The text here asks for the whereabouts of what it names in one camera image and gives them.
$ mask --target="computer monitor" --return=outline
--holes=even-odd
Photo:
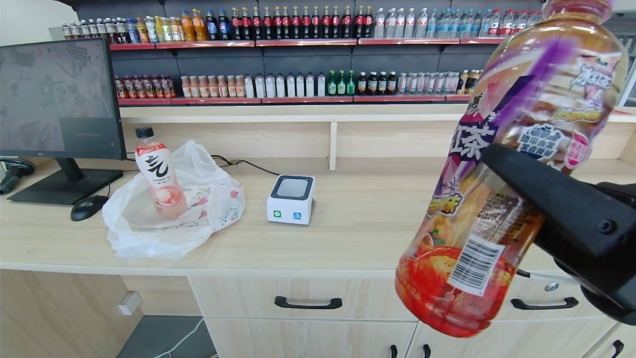
[[[62,170],[9,197],[72,205],[121,177],[74,158],[126,158],[103,38],[0,47],[0,155],[54,157]]]

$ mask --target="green glass bottle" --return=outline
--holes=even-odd
[[[345,84],[345,72],[340,70],[340,81],[338,81],[338,96],[344,96],[347,91],[347,85]]]
[[[337,91],[335,71],[329,71],[329,82],[327,82],[327,95],[335,96]]]
[[[356,93],[356,84],[354,83],[354,70],[349,70],[349,82],[347,82],[347,96],[353,96]]]

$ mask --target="monitor stand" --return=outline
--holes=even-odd
[[[9,197],[26,203],[73,205],[123,176],[121,170],[80,169],[72,158],[55,158],[62,170]]]

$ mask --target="plastic bag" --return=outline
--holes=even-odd
[[[175,220],[161,218],[148,183],[136,175],[115,191],[102,210],[117,257],[180,259],[243,215],[243,187],[216,165],[202,145],[188,141],[172,156],[188,211]]]

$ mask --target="floor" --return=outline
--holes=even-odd
[[[200,320],[201,317],[144,316],[117,358],[155,358],[174,347]],[[171,358],[208,358],[215,353],[203,322],[172,352]]]

